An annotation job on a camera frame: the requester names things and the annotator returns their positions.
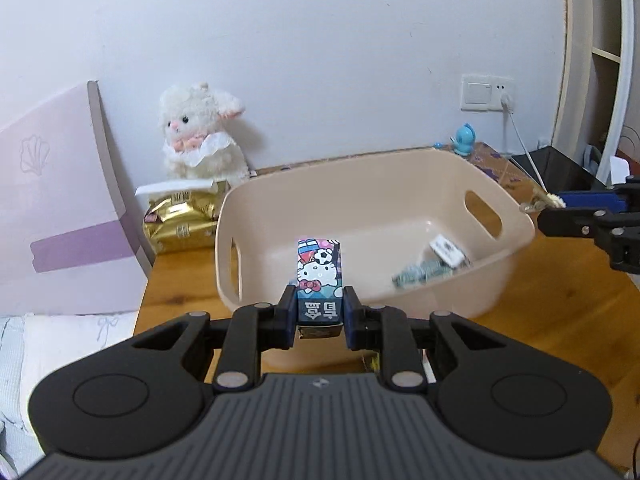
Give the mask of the small beige figurine keychain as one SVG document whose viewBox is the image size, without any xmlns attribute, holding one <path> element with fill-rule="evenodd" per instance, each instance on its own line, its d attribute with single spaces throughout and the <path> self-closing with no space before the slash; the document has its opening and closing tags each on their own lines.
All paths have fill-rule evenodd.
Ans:
<svg viewBox="0 0 640 480">
<path fill-rule="evenodd" d="M 535 188 L 532 198 L 528 202 L 521 203 L 520 211 L 533 214 L 544 209 L 564 209 L 565 207 L 566 203 L 560 196 Z"/>
</svg>

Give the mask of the green striped scrunchie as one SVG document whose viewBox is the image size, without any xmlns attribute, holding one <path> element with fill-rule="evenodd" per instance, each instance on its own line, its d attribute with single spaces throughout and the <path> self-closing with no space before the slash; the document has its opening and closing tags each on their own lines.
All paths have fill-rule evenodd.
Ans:
<svg viewBox="0 0 640 480">
<path fill-rule="evenodd" d="M 392 277 L 393 285 L 398 289 L 424 285 L 435 278 L 446 278 L 454 272 L 446 263 L 439 259 L 423 260 L 417 264 L 410 264 L 404 270 Z"/>
</svg>

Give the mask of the black Hello Kitty tissue pack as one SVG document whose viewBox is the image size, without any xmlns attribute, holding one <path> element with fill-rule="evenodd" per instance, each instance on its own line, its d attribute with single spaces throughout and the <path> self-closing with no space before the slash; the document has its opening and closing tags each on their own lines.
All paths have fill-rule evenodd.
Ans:
<svg viewBox="0 0 640 480">
<path fill-rule="evenodd" d="M 337 337 L 343 328 L 341 244 L 330 238 L 297 242 L 297 331 L 300 339 Z"/>
</svg>

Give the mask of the blue white porcelain-pattern tissue pack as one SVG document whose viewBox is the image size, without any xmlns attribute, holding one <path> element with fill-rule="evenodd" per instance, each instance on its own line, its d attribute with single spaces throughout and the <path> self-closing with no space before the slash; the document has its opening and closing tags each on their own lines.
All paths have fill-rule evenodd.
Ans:
<svg viewBox="0 0 640 480">
<path fill-rule="evenodd" d="M 436 235 L 428 243 L 428 247 L 452 270 L 466 268 L 471 264 L 465 253 L 452 240 L 442 234 Z"/>
</svg>

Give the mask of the black side cabinet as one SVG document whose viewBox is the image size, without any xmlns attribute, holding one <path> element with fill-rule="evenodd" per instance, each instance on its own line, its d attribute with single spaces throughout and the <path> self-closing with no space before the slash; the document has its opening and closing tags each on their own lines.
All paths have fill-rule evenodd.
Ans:
<svg viewBox="0 0 640 480">
<path fill-rule="evenodd" d="M 605 184 L 560 151 L 547 146 L 526 154 L 511 155 L 510 162 L 554 194 L 608 192 Z"/>
</svg>

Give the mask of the white shelf unit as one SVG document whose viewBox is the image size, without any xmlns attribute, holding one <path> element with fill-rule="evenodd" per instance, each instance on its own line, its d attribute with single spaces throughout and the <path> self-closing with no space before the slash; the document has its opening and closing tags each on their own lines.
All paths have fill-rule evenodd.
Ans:
<svg viewBox="0 0 640 480">
<path fill-rule="evenodd" d="M 565 0 L 565 56 L 552 146 L 611 182 L 636 47 L 634 0 Z"/>
</svg>

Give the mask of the beige plastic storage basket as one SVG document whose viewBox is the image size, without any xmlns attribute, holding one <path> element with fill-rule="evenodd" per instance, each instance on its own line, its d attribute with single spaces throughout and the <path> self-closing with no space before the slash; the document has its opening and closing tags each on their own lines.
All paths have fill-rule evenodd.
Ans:
<svg viewBox="0 0 640 480">
<path fill-rule="evenodd" d="M 218 294 L 230 310 L 277 302 L 303 242 L 341 245 L 343 278 L 364 304 L 412 318 L 490 310 L 535 227 L 498 183 L 463 158 L 417 150 L 322 162 L 250 180 L 231 190 L 217 224 Z M 431 255 L 443 236 L 469 265 L 448 278 L 399 290 L 393 276 Z"/>
</svg>

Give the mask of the blue bird figurine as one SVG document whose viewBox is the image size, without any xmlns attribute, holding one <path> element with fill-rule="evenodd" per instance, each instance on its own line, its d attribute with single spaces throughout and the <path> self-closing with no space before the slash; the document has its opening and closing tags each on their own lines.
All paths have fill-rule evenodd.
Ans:
<svg viewBox="0 0 640 480">
<path fill-rule="evenodd" d="M 464 124 L 460 128 L 457 128 L 456 133 L 450 138 L 450 141 L 454 154 L 469 157 L 474 151 L 476 141 L 475 130 L 470 124 Z"/>
</svg>

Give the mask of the gold snack bag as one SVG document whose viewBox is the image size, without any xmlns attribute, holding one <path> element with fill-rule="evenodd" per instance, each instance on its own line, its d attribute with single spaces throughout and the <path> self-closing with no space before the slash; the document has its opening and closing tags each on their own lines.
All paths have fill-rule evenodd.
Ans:
<svg viewBox="0 0 640 480">
<path fill-rule="evenodd" d="M 213 179 L 168 180 L 139 186 L 136 195 L 149 208 L 142 221 L 143 233 L 157 255 L 211 248 L 227 181 Z"/>
</svg>

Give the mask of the white plush lamb toy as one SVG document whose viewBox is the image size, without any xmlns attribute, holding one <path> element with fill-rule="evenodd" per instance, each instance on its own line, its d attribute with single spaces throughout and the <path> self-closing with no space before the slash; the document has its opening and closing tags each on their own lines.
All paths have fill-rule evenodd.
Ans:
<svg viewBox="0 0 640 480">
<path fill-rule="evenodd" d="M 165 90 L 160 96 L 160 126 L 168 174 L 231 186 L 247 181 L 250 168 L 238 142 L 226 131 L 227 122 L 243 112 L 240 99 L 206 82 Z"/>
</svg>

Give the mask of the pink bed headboard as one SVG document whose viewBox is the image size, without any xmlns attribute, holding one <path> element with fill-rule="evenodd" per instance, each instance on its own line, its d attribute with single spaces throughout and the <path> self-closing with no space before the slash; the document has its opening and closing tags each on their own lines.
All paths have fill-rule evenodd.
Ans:
<svg viewBox="0 0 640 480">
<path fill-rule="evenodd" d="M 2 314 L 134 311 L 149 268 L 117 184 L 96 82 L 2 129 Z"/>
</svg>

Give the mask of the white wall switch socket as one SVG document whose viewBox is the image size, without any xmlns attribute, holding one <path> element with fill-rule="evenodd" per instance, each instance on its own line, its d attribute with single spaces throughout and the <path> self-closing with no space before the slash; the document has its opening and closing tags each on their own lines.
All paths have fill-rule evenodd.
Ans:
<svg viewBox="0 0 640 480">
<path fill-rule="evenodd" d="M 510 77 L 466 74 L 461 78 L 460 110 L 502 112 L 514 110 L 515 81 Z"/>
</svg>

